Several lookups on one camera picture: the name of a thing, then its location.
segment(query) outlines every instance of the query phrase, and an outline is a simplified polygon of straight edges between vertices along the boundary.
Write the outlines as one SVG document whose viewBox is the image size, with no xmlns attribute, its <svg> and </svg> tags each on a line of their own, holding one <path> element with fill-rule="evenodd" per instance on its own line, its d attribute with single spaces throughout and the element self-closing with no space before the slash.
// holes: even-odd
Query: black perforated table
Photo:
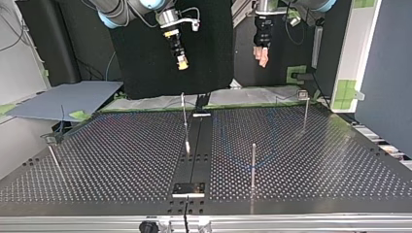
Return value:
<svg viewBox="0 0 412 233">
<path fill-rule="evenodd" d="M 0 216 L 261 216 L 412 213 L 412 174 L 318 107 L 105 113 L 0 182 Z M 252 144 L 257 145 L 251 189 Z M 205 197 L 172 198 L 175 183 Z"/>
</svg>

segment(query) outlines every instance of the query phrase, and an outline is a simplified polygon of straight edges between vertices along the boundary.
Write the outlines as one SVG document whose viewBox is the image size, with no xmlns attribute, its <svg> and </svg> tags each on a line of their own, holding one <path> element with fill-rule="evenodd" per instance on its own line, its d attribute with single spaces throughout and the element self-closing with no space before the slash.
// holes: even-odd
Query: yellow part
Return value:
<svg viewBox="0 0 412 233">
<path fill-rule="evenodd" d="M 171 36 L 173 36 L 173 31 L 165 32 L 165 33 L 164 33 L 164 36 L 165 36 L 165 37 L 171 37 Z"/>
<path fill-rule="evenodd" d="M 179 70 L 186 70 L 189 67 L 188 63 L 185 61 L 179 62 Z"/>
</svg>

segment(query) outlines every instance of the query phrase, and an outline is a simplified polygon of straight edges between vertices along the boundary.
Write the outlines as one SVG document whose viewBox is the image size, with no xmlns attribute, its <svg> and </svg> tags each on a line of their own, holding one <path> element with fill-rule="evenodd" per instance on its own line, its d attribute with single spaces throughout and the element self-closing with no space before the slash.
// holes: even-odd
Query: wire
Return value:
<svg viewBox="0 0 412 233">
<path fill-rule="evenodd" d="M 181 11 L 181 14 L 189 12 L 189 11 L 197 11 L 197 20 L 200 20 L 200 11 L 196 7 L 187 8 Z"/>
<path fill-rule="evenodd" d="M 18 39 L 17 39 L 14 43 L 12 43 L 11 45 L 6 46 L 6 47 L 0 49 L 0 51 L 8 50 L 8 49 L 14 47 L 15 45 L 17 45 L 17 43 L 18 43 L 19 41 L 21 41 L 21 38 L 22 38 L 23 35 L 24 35 L 24 28 L 23 28 L 23 27 L 24 27 L 24 23 L 23 23 L 23 20 L 22 20 L 22 21 L 21 21 L 21 32 L 20 32 L 20 35 L 18 36 Z"/>
<path fill-rule="evenodd" d="M 16 36 L 19 36 L 19 34 L 18 34 L 18 32 L 16 32 L 15 31 L 15 29 L 12 27 L 12 25 L 9 23 L 9 21 L 5 18 L 5 17 L 3 17 L 1 14 L 0 14 L 0 17 L 4 20 L 4 22 L 10 27 L 10 29 L 12 29 L 12 31 L 16 34 Z M 23 42 L 23 43 L 25 43 L 27 46 L 30 46 L 26 41 L 24 41 L 23 39 L 21 39 L 21 41 Z"/>
<path fill-rule="evenodd" d="M 306 37 L 306 33 L 305 30 L 303 31 L 303 35 L 302 35 L 302 40 L 300 42 L 295 41 L 292 36 L 291 33 L 289 31 L 289 24 L 288 24 L 288 15 L 289 15 L 289 9 L 291 8 L 291 3 L 288 4 L 288 7 L 286 9 L 286 20 L 285 20 L 285 28 L 286 28 L 286 33 L 288 34 L 289 39 L 291 40 L 292 43 L 294 43 L 297 46 L 301 46 L 303 44 L 303 42 L 305 41 L 305 37 Z"/>
<path fill-rule="evenodd" d="M 107 68 L 106 68 L 106 76 L 105 76 L 105 81 L 107 81 L 108 77 L 109 77 L 109 70 L 110 70 L 110 65 L 112 64 L 113 58 L 115 57 L 116 52 L 113 52 L 112 58 L 110 58 L 109 64 L 107 64 Z"/>
<path fill-rule="evenodd" d="M 186 233 L 189 233 L 189 223 L 188 223 L 188 216 L 187 216 L 187 211 L 188 211 L 188 200 L 189 198 L 186 199 L 186 206 L 185 206 L 185 214 L 183 215 L 183 219 L 185 221 L 185 229 L 186 229 Z"/>
<path fill-rule="evenodd" d="M 87 7 L 89 7 L 90 9 L 93 9 L 94 11 L 97 11 L 96 8 L 93 8 L 92 6 L 90 6 L 88 3 L 85 2 L 85 0 L 82 0 L 83 4 L 85 4 Z"/>
<path fill-rule="evenodd" d="M 324 97 L 327 107 L 331 110 L 330 103 L 327 101 L 324 92 L 321 90 L 321 86 L 319 85 L 318 79 L 316 78 L 316 75 L 314 73 L 312 73 L 312 77 L 313 77 L 313 80 L 315 81 L 316 86 L 318 87 L 318 90 L 321 92 L 322 97 Z"/>
<path fill-rule="evenodd" d="M 158 26 L 158 24 L 155 24 L 155 25 L 149 24 L 149 23 L 145 20 L 145 18 L 133 7 L 133 5 L 131 5 L 130 3 L 128 3 L 128 6 L 133 10 L 134 14 L 135 14 L 136 16 L 138 16 L 140 19 L 142 19 L 142 21 L 143 21 L 148 27 L 154 28 L 154 27 L 157 27 L 157 26 Z"/>
<path fill-rule="evenodd" d="M 92 65 L 83 62 L 83 61 L 82 61 L 81 59 L 79 59 L 78 57 L 76 57 L 76 60 L 77 60 L 80 64 L 82 64 L 83 66 L 86 67 L 86 69 L 88 70 L 88 72 L 89 72 L 90 75 L 92 75 L 92 76 L 94 76 L 95 78 L 103 81 L 104 76 L 103 76 L 103 74 L 102 74 L 99 70 L 97 70 L 96 68 L 94 68 Z M 90 70 L 95 71 L 100 77 L 98 77 L 98 76 L 96 76 L 95 74 L 91 73 Z"/>
<path fill-rule="evenodd" d="M 61 117 L 61 121 L 60 121 L 60 126 L 58 126 L 58 128 L 57 128 L 54 132 L 58 132 L 58 131 L 60 131 L 60 133 L 63 132 L 63 123 L 64 123 L 64 109 L 63 109 L 63 105 L 61 105 L 61 114 L 62 114 L 62 117 Z"/>
</svg>

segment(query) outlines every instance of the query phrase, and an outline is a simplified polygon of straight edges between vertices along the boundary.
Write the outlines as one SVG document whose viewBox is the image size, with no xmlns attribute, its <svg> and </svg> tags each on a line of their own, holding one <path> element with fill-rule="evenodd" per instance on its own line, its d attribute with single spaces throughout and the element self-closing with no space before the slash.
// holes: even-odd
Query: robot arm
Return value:
<svg viewBox="0 0 412 233">
<path fill-rule="evenodd" d="M 288 4 L 303 6 L 314 12 L 327 12 L 336 2 L 336 0 L 283 0 Z M 254 56 L 259 61 L 261 67 L 266 67 L 269 61 L 269 49 L 272 41 L 272 27 L 274 17 L 278 15 L 279 0 L 257 0 L 255 26 L 257 34 L 254 38 Z"/>
<path fill-rule="evenodd" d="M 150 27 L 144 19 L 144 15 L 155 11 L 156 18 L 164 37 L 170 45 L 173 56 L 177 59 L 179 70 L 189 67 L 185 49 L 181 42 L 180 24 L 189 22 L 191 29 L 197 31 L 200 25 L 200 12 L 197 8 L 186 9 L 197 10 L 197 18 L 181 17 L 181 13 L 175 9 L 174 0 L 89 0 L 95 5 L 100 19 L 109 28 L 127 26 L 128 23 L 139 17 Z"/>
</svg>

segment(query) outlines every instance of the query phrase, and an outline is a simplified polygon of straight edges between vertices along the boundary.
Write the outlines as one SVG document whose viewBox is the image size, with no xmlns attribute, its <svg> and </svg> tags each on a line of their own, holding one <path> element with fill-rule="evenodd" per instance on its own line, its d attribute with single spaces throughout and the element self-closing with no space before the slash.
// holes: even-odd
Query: vertical metal pin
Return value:
<svg viewBox="0 0 412 233">
<path fill-rule="evenodd" d="M 185 146 L 186 146 L 186 152 L 189 154 L 190 153 L 189 130 L 188 130 L 189 126 L 188 126 L 188 118 L 186 116 L 186 101 L 185 101 L 184 93 L 182 93 L 181 99 L 182 99 L 183 118 L 184 118 L 184 126 L 185 126 L 185 133 L 186 133 Z"/>
<path fill-rule="evenodd" d="M 52 145 L 50 145 L 50 144 L 48 144 L 48 148 L 49 148 L 49 151 L 51 152 L 52 160 L 54 161 L 54 164 L 55 164 L 55 166 L 57 167 L 58 172 L 60 173 L 61 178 L 64 180 L 63 171 L 61 170 L 60 163 L 59 163 L 58 160 L 57 160 L 57 156 L 55 156 L 54 148 L 53 148 Z"/>
<path fill-rule="evenodd" d="M 309 101 L 310 101 L 310 98 L 307 98 L 306 99 L 306 108 L 305 108 L 305 119 L 304 119 L 304 122 L 303 122 L 303 127 L 304 128 L 306 128 L 306 121 L 308 119 Z"/>
<path fill-rule="evenodd" d="M 253 194 L 255 192 L 256 157 L 257 157 L 257 145 L 252 144 L 252 193 Z"/>
</svg>

